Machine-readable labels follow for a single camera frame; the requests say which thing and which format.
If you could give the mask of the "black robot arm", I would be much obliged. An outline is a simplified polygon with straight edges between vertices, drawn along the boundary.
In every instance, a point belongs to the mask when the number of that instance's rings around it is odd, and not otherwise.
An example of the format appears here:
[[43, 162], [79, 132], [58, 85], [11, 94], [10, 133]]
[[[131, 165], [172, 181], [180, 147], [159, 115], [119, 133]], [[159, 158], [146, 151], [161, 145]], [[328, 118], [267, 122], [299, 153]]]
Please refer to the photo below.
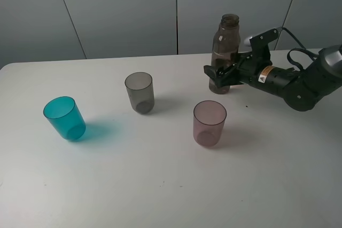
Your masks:
[[286, 58], [291, 68], [273, 66], [268, 46], [251, 52], [238, 53], [236, 61], [227, 68], [204, 66], [205, 74], [218, 87], [247, 84], [282, 98], [296, 111], [305, 112], [325, 96], [341, 87], [341, 45], [321, 49], [317, 54], [296, 49], [312, 60], [307, 67]]

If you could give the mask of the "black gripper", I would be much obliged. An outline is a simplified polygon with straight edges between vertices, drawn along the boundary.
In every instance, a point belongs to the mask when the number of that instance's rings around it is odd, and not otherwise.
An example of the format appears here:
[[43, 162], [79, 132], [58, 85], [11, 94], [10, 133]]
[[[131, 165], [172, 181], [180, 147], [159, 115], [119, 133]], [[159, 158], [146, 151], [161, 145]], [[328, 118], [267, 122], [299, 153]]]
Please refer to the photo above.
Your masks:
[[290, 70], [273, 66], [272, 62], [256, 63], [251, 52], [236, 52], [231, 55], [229, 67], [204, 66], [209, 78], [216, 78], [221, 89], [247, 84], [264, 92], [282, 92], [290, 83]]

